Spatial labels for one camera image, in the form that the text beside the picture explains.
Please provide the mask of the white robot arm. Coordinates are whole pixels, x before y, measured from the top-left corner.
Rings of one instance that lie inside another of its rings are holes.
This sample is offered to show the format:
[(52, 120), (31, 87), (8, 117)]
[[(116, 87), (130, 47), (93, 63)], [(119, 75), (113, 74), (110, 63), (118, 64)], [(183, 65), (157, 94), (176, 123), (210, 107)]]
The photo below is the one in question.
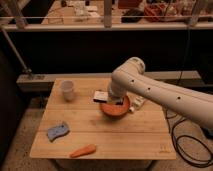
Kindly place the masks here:
[(140, 58), (129, 58), (112, 72), (109, 96), (123, 98), (132, 92), (213, 130), (213, 95), (156, 81), (144, 76), (144, 72)]

